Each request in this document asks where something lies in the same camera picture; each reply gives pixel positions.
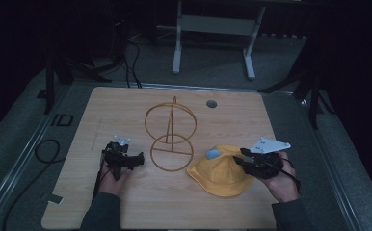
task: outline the dark background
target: dark background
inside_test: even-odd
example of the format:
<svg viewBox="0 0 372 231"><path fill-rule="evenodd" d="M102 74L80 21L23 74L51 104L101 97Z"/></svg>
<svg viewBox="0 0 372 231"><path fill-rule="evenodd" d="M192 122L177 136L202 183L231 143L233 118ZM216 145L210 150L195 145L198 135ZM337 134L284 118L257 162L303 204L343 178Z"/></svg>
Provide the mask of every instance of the dark background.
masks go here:
<svg viewBox="0 0 372 231"><path fill-rule="evenodd" d="M188 3L190 9L199 2ZM175 8L175 1L134 1L125 13L154 39L154 25L175 25ZM255 10L230 11L227 4L211 9L213 15L240 16ZM108 1L0 1L0 120L43 70L49 47L87 64L95 56L121 52L123 43L110 48L111 20L117 19ZM372 1L330 7L273 4L261 33L308 37L293 72L315 59L322 62L322 88L372 178Z"/></svg>

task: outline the yellow cap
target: yellow cap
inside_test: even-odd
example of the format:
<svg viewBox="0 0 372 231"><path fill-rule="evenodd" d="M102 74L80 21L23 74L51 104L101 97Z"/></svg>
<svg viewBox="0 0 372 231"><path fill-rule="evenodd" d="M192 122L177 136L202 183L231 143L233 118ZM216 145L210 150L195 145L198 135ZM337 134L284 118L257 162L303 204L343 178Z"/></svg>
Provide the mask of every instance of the yellow cap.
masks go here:
<svg viewBox="0 0 372 231"><path fill-rule="evenodd" d="M217 196L234 196L245 191L254 177L234 162L233 156L244 158L240 147L216 145L213 149L220 151L221 155L211 160L205 156L195 159L187 168L189 175L208 193Z"/></svg>

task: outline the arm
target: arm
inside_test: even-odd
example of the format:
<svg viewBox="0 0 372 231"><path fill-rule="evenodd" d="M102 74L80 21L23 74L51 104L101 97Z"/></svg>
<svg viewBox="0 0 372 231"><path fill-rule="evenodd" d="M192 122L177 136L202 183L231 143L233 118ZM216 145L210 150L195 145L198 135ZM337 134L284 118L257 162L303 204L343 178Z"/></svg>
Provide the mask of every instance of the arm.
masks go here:
<svg viewBox="0 0 372 231"><path fill-rule="evenodd" d="M108 170L102 168L98 194L85 214L80 230L120 230L120 193L131 170L124 172L118 181Z"/></svg>
<svg viewBox="0 0 372 231"><path fill-rule="evenodd" d="M281 158L288 160L285 152L279 152L279 155ZM287 161L283 161L283 163L284 167L282 169L295 177L295 169ZM264 183L271 195L279 202L272 205L277 230L316 230L309 221L303 202L299 198L297 185L290 177L280 172L271 179L259 180Z"/></svg>

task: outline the forearm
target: forearm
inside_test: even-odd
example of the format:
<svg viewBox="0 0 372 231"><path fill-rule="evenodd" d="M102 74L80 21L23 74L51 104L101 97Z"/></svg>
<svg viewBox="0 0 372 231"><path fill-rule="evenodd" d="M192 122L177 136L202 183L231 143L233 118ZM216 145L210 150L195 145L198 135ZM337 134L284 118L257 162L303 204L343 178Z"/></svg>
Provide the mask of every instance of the forearm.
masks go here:
<svg viewBox="0 0 372 231"><path fill-rule="evenodd" d="M301 199L273 204L272 207L278 231L316 230L306 214Z"/></svg>
<svg viewBox="0 0 372 231"><path fill-rule="evenodd" d="M85 214L80 230L120 230L120 198L99 193Z"/></svg>

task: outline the light wood surface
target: light wood surface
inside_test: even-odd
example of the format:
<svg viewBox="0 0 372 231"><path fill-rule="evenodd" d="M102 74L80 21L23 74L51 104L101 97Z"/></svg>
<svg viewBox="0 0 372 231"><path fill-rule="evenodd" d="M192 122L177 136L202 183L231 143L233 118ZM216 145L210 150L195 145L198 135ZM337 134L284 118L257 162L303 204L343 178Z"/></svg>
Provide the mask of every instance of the light wood surface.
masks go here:
<svg viewBox="0 0 372 231"><path fill-rule="evenodd" d="M247 229L273 228L271 204L276 200L262 183L254 180L242 194L217 197L204 191L186 169L167 172L150 158L154 139L146 132L146 112L172 102L192 110L198 127L189 139L196 159L216 144L250 148L261 137L274 139L273 129L259 94L204 90L153 90L95 88L67 154L54 194L62 204L48 203L41 224L48 229L79 228L88 211L101 151L113 136L130 138L129 155L145 153L145 164L135 167L125 184L121 203L122 229ZM217 108L206 106L208 100ZM169 111L150 114L148 123L156 137L165 135ZM194 121L174 111L174 130L188 137ZM162 165L176 167L182 160Z"/></svg>

